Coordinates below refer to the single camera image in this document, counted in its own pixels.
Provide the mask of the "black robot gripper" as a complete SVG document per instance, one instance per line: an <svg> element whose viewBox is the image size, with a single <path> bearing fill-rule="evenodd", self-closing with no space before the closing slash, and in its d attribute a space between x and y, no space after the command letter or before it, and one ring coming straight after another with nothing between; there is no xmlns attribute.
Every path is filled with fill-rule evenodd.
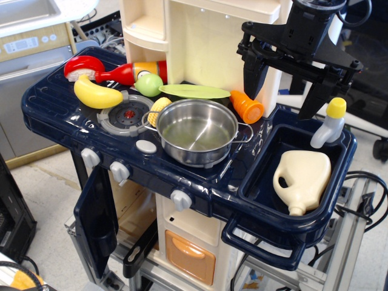
<svg viewBox="0 0 388 291"><path fill-rule="evenodd" d="M248 21L242 24L243 39L238 54L244 61L244 92L255 99L264 85L268 67L310 82L321 82L334 71L340 86L350 84L362 63L337 47L329 27L345 1L293 1L287 22L282 25ZM330 96L330 86L313 83L298 119L312 118Z"/></svg>

